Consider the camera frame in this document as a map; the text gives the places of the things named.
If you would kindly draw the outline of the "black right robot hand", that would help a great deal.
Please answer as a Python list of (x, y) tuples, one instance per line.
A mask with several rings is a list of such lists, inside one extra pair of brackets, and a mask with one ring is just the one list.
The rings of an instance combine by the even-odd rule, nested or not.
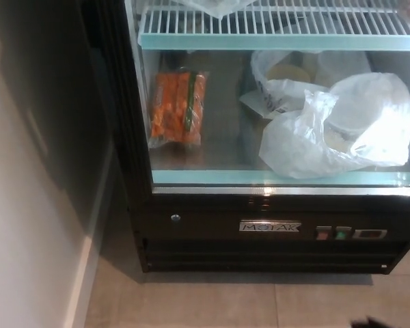
[(352, 320), (350, 323), (351, 328), (393, 328), (378, 319), (367, 316), (366, 318)]

